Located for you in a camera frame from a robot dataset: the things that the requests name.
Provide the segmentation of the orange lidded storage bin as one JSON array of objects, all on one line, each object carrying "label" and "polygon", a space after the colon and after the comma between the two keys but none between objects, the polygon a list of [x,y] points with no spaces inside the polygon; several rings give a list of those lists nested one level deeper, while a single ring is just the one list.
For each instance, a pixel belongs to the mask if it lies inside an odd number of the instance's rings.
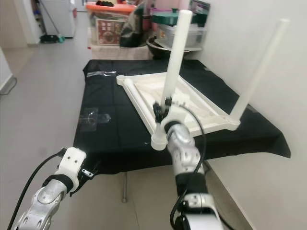
[{"label": "orange lidded storage bin", "polygon": [[102,6],[96,2],[88,2],[85,5],[88,14],[87,22],[89,26],[89,42],[96,45],[96,20],[120,20],[126,21],[129,14],[136,9],[134,5],[114,4],[113,6]]}]

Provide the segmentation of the red printed carton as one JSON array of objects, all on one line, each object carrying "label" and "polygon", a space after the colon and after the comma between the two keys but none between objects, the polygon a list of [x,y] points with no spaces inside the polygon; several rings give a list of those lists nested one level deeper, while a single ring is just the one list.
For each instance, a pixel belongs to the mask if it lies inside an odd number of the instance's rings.
[{"label": "red printed carton", "polygon": [[96,44],[118,46],[120,44],[121,29],[125,21],[120,20],[96,20]]}]

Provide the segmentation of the white cabinet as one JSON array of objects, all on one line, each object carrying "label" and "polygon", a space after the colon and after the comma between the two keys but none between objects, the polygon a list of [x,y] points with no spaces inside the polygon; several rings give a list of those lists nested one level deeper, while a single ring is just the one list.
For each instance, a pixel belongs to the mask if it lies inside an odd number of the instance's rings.
[{"label": "white cabinet", "polygon": [[74,0],[38,0],[45,33],[62,35],[67,39],[75,36]]}]

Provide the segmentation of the clear plastic storage box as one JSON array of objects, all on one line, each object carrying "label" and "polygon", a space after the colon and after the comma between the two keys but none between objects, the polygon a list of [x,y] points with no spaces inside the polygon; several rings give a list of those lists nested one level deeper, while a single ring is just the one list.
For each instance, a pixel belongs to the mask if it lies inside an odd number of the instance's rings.
[{"label": "clear plastic storage box", "polygon": [[[175,41],[177,26],[160,24],[158,26],[155,42],[163,48],[171,50]],[[206,28],[199,28],[197,24],[191,24],[187,33],[184,50],[198,51],[202,48],[202,41],[206,34]]]}]

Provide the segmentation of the white plastic children table top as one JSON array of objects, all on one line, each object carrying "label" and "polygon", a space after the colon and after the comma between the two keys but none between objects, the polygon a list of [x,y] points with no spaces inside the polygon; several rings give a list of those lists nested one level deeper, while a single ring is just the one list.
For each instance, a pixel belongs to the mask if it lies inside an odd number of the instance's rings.
[{"label": "white plastic children table top", "polygon": [[[163,86],[165,83],[166,73],[161,72],[157,74],[142,74],[142,75],[119,75],[117,77],[117,81],[120,79],[132,79],[132,81],[136,82],[137,88],[143,92],[149,93],[156,102],[161,103],[162,100],[162,93],[163,93]],[[202,131],[197,124],[199,120],[198,117],[195,115],[193,111],[188,109],[186,106],[181,106],[182,108],[186,109],[186,111],[190,114],[190,116],[186,116],[186,122],[184,125],[188,128],[189,133],[192,137],[197,137],[202,135]],[[221,130],[228,130],[234,131],[238,126],[233,125],[232,123],[224,123],[218,126],[204,126],[204,133],[209,134],[211,132],[221,131]],[[155,134],[151,136],[151,146],[155,150],[163,150],[167,146],[167,136],[164,128],[156,128]]]}]

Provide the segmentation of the green pot lid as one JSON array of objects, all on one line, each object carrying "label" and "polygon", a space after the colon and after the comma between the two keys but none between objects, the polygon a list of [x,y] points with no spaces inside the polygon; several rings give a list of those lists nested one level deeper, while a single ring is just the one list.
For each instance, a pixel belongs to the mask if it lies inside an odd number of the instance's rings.
[{"label": "green pot lid", "polygon": [[178,23],[180,10],[172,8],[171,11],[160,11],[151,14],[151,21],[157,24],[175,26]]}]

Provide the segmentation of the black wok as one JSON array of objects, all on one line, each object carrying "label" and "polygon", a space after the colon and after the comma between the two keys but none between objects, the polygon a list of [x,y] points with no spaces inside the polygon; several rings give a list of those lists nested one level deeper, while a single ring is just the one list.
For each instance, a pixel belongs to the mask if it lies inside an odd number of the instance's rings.
[{"label": "black wok", "polygon": [[146,44],[149,52],[152,54],[152,59],[154,60],[168,60],[171,55],[171,50],[162,47],[156,41],[156,35],[150,37]]}]

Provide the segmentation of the clear tape strip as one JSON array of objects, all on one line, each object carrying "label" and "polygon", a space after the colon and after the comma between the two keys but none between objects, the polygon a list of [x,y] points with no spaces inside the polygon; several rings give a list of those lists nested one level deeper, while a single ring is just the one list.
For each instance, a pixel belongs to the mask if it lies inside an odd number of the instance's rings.
[{"label": "clear tape strip", "polygon": [[93,72],[88,72],[86,75],[86,78],[92,78],[92,77],[111,77],[115,78],[117,76],[117,71],[93,71]]}]

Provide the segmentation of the black tablecloth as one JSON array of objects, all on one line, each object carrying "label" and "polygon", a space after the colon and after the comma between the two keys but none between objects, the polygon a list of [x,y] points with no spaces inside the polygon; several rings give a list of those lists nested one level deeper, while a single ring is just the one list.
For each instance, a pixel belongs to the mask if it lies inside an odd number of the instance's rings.
[{"label": "black tablecloth", "polygon": [[[94,132],[75,132],[74,147],[101,161],[97,174],[117,174],[148,167],[167,166],[166,150],[151,147],[151,136],[124,89],[115,78],[86,78],[88,72],[117,71],[117,75],[156,74],[167,69],[165,60],[90,60],[83,68],[84,92],[81,109],[98,108],[111,116]],[[197,136],[198,147],[206,145],[207,159],[265,152],[290,158],[292,152],[282,131],[254,109],[241,117],[235,131],[221,130]]]}]

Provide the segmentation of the mop with green head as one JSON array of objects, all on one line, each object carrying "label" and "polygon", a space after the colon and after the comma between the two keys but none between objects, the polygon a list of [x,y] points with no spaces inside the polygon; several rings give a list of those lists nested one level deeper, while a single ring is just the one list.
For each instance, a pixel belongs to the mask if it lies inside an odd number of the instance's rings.
[{"label": "mop with green head", "polygon": [[41,2],[41,0],[36,0],[36,2],[39,5],[39,7],[41,7],[45,11],[45,13],[48,15],[49,21],[52,23],[53,28],[56,31],[56,34],[49,34],[49,32],[45,30],[45,34],[40,37],[40,41],[44,44],[63,43],[65,41],[65,37],[59,32],[59,29],[54,23],[48,9],[46,9],[44,3]]}]

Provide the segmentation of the clear tape cross patch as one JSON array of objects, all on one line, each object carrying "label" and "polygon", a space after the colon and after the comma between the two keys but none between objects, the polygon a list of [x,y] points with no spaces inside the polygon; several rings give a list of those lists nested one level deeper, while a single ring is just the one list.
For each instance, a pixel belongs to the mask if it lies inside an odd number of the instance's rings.
[{"label": "clear tape cross patch", "polygon": [[100,113],[98,108],[85,108],[80,112],[77,129],[79,132],[94,132],[99,124],[109,123],[110,120],[110,114]]}]

